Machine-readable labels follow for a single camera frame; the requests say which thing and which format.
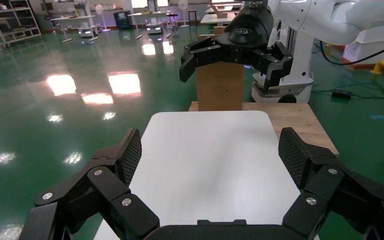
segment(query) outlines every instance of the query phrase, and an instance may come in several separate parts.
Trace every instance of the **textured fingertip pad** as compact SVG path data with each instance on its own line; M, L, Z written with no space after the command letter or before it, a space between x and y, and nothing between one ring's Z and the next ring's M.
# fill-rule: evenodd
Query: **textured fingertip pad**
M298 189L305 186L308 168L310 167L310 153L305 143L291 127L282 129L279 139L279 157L285 165Z
M142 156L142 143L139 130L133 128L129 129L121 142L126 144L126 148L121 155L117 156L117 158L120 158L121 160L125 181L124 184L129 186Z

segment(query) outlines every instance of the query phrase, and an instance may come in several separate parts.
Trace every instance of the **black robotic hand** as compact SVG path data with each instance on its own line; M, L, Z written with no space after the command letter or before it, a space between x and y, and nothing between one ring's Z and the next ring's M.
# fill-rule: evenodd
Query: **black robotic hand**
M180 80L185 83L195 68L225 62L251 65L265 74L263 92L278 86L291 72L293 57L281 42L268 47L273 22L267 1L244 7L215 40L208 37L184 47Z

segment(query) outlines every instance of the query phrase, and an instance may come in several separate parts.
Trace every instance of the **desk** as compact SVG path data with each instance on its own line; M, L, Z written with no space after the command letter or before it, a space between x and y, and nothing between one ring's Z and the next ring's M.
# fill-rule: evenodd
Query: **desk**
M335 145L307 103L244 102L242 110L267 113L278 138L283 128L291 127L304 142L328 148L333 154L339 156ZM198 111L198 102L192 102L189 111Z
M223 6L242 6L242 3L221 3L221 4L212 4L213 6L216 6L216 7L223 7Z
M262 111L162 112L142 135L129 188L161 226L197 220L282 223L300 191ZM103 221L95 240L117 240Z
M234 13L228 13L227 18L217 18L217 14L206 14L202 20L202 24L217 24L217 26L223 26L223 24L229 24L235 18Z
M150 13L150 14L142 14L141 12L139 12L139 13L133 13L133 14L130 14L127 16L131 17L133 24L136 25L136 32L139 35L139 27L138 27L138 23L136 22L136 18L143 18L143 19L163 18L163 17L167 18L167 14L169 12L170 11L155 11L155 12Z
M61 27L61 30L62 30L62 33L64 34L64 38L65 40L62 41L63 43L67 43L67 42L70 42L71 40L73 40L72 38L68 38L67 37L67 33L66 33L66 30L65 30L65 27L63 26L62 22L63 21L73 21L73 20L84 20L84 19L91 19L95 17L95 15L90 15L90 16L78 16L78 17L59 17L59 18L53 18L51 19L51 21L53 22L59 22L59 25ZM93 32L94 32L94 28L96 28L96 26L93 26L91 24L90 25L90 32L92 33L92 36L93 36ZM89 39L89 42L93 42L95 41L96 39L98 39L99 37L96 36L96 37L92 37L91 39Z
M220 13L228 13L228 12L232 12L232 9L233 9L233 6L225 6L224 8L219 8L217 9ZM214 10L210 7L209 9L207 9L205 11L207 14L212 14L214 13Z

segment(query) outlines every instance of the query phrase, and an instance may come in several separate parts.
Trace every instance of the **power adapter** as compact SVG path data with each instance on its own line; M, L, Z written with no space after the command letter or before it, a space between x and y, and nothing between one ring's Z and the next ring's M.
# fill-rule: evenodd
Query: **power adapter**
M353 93L350 91L334 89L332 92L332 98L346 99L351 100L351 95Z

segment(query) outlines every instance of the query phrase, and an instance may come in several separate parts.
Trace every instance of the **black cable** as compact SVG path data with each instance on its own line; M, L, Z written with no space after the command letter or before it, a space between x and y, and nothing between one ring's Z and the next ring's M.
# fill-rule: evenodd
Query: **black cable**
M360 95L357 95L357 94L351 94L351 96L355 96L355 97L359 97L359 98L362 98L362 99L384 99L384 96L360 96Z
M333 61L331 61L331 60L326 56L325 51L323 50L323 42L322 42L322 41L320 41L320 52L321 52L321 54L323 55L324 59L326 59L326 61L328 61L329 63L331 63L331 64L335 64L335 65L344 66L344 65L358 64L358 63L361 63L361 62L363 62L363 61L366 61L367 59L371 59L371 58L373 58L373 57L376 57L376 56L379 55L379 54L383 54L383 53L384 53L384 49L381 50L381 51L376 52L375 54L372 54L372 55L370 55L370 56L367 56L367 57L365 57L365 58L362 58L362 59L360 59L360 60L352 61L352 62L347 62L347 63L343 63L343 62L333 62Z
M330 89L330 90L312 90L312 93L327 93L327 92L333 92L335 89ZM361 96L352 93L351 96L362 98L362 99L384 99L384 96Z

